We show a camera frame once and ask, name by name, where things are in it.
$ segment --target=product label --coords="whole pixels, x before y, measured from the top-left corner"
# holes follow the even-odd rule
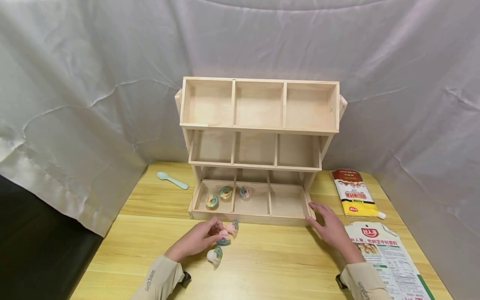
[[[345,229],[373,264],[392,299],[435,300],[396,233],[375,222],[353,222]]]
[[[338,195],[346,216],[376,216],[378,209],[363,179],[357,171],[332,172]]]

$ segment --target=shelf tier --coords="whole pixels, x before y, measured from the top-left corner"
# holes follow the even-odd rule
[[[195,130],[189,163],[202,167],[318,172],[329,137]]]
[[[274,184],[269,178],[267,181],[237,181],[236,177],[234,180],[203,179],[193,193],[190,212],[196,219],[208,219],[211,214],[216,214],[221,219],[280,225],[302,225],[306,216],[315,216],[308,205],[310,196],[301,185]],[[225,186],[233,188],[232,197],[227,200],[219,198],[215,209],[207,208],[207,196],[218,194]],[[249,198],[240,196],[242,186],[251,189]]]
[[[180,125],[329,135],[340,123],[339,82],[184,77]]]

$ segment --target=person's left hand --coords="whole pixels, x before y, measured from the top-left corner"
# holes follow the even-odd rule
[[[218,233],[224,229],[222,221],[216,216],[193,226],[165,252],[169,259],[179,262],[181,259],[198,254],[213,243],[222,239]]]

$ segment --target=hand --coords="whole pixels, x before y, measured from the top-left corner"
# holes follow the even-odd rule
[[[222,229],[224,229],[223,223],[216,216],[200,222],[176,241],[165,252],[165,256],[178,263],[187,256],[198,254],[222,239],[218,234]]]
[[[345,226],[335,212],[326,204],[309,202],[310,207],[321,214],[325,226],[320,225],[311,217],[306,217],[310,225],[315,228],[322,239],[337,249],[347,264],[364,262],[365,258],[357,246],[350,240]]]

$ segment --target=gray fabric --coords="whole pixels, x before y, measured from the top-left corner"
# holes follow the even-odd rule
[[[480,276],[475,0],[0,1],[0,174],[104,235],[186,160],[182,76],[338,80],[324,168],[373,174],[446,286]]]

